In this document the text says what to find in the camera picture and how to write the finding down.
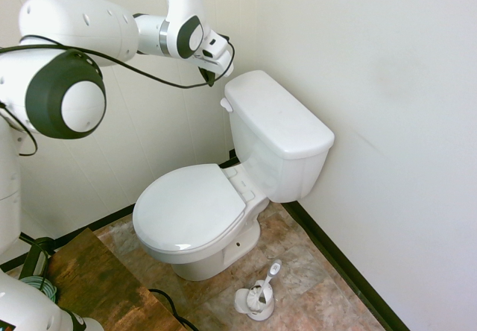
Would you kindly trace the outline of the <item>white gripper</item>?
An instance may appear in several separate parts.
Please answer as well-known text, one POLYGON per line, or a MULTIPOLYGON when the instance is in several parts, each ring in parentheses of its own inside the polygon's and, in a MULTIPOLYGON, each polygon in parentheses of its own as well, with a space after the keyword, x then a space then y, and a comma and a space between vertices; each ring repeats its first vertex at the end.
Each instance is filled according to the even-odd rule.
POLYGON ((205 45, 192 55, 192 62, 208 86, 213 86, 215 78, 227 77, 233 71, 232 55, 225 45, 205 45))

